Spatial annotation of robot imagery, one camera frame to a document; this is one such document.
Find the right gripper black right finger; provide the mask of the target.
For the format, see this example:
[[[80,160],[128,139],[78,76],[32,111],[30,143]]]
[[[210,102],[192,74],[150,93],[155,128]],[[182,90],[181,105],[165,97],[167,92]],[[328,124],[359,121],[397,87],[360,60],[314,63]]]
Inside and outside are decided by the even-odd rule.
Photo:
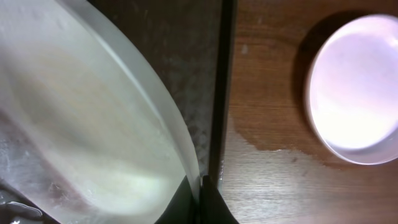
[[[203,224],[239,224],[208,175],[202,177],[199,207]]]

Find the pink plate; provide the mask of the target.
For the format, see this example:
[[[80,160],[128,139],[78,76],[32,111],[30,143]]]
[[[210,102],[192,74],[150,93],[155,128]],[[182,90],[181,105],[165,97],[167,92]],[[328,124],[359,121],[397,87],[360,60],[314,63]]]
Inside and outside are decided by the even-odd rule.
[[[87,1],[1,2],[1,180],[59,223],[155,223],[200,195],[173,98]]]

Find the white plate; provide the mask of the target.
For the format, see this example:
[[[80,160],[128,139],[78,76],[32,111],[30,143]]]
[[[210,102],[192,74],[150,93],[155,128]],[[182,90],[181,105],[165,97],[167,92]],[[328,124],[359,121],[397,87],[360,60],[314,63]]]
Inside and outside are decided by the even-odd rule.
[[[308,71],[305,109],[340,159],[367,166],[397,159],[395,16],[361,16],[327,38]]]

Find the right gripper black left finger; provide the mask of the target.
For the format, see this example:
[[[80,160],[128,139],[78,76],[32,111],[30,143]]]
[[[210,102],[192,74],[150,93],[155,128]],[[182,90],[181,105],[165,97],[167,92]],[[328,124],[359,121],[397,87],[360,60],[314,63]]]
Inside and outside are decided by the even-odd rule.
[[[184,177],[165,212],[155,224],[196,224],[197,206],[187,177]]]

